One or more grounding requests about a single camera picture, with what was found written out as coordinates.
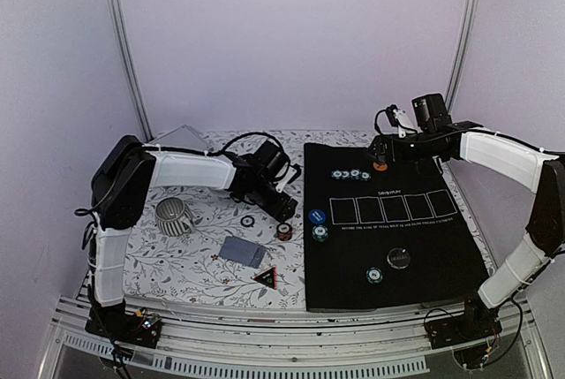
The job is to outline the clear round dealer button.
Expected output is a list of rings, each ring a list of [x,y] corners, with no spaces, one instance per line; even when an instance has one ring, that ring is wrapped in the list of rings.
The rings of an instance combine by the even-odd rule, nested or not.
[[[406,248],[395,247],[388,251],[386,260],[392,269],[406,269],[411,263],[411,255]]]

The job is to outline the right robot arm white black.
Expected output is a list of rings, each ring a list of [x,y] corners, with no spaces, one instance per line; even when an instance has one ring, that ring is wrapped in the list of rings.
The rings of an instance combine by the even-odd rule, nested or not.
[[[378,164],[430,157],[460,160],[457,183],[494,250],[498,269],[478,288],[494,309],[531,284],[564,244],[564,156],[470,121],[404,137],[379,132]]]

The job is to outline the green 50 chip row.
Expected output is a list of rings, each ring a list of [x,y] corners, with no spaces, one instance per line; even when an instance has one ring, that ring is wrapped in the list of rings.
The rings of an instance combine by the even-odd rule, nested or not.
[[[371,174],[367,171],[359,169],[352,170],[334,170],[331,171],[330,177],[334,180],[361,180],[368,181],[371,179]]]

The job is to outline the orange big blind button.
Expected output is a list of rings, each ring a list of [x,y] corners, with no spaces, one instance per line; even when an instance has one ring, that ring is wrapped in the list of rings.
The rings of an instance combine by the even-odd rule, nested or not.
[[[388,165],[386,163],[374,163],[373,168],[376,171],[386,171],[388,169]]]

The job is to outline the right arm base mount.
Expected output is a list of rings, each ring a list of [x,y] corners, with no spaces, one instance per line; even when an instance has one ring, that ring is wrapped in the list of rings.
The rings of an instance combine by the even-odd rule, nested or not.
[[[488,308],[478,298],[467,299],[460,315],[452,315],[442,310],[444,317],[430,320],[429,315],[434,311],[440,311],[440,309],[432,309],[423,321],[425,332],[433,349],[496,337],[502,332],[498,319],[499,309]]]

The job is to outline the blue small blind button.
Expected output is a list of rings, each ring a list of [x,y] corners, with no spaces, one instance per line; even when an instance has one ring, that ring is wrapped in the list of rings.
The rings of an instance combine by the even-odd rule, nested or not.
[[[313,209],[308,213],[308,219],[312,224],[324,224],[327,216],[321,209]]]

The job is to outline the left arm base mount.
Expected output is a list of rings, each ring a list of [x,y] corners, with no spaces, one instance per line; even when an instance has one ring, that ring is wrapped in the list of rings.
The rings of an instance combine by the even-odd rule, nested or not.
[[[103,307],[97,301],[91,302],[85,331],[111,342],[126,343],[150,349],[157,347],[162,331],[162,318],[148,313],[145,307],[133,314],[125,311],[125,301]]]

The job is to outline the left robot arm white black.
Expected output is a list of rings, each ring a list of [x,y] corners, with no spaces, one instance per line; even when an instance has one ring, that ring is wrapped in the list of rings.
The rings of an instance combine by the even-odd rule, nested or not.
[[[123,136],[92,178],[87,209],[95,224],[91,274],[94,300],[102,306],[95,317],[98,325],[113,338],[131,331],[129,315],[116,306],[124,300],[127,243],[151,189],[188,186],[226,191],[235,201],[255,205],[284,223],[298,205],[284,188],[301,172],[273,137],[254,152],[238,155],[227,147],[210,152],[144,144],[133,135]]]

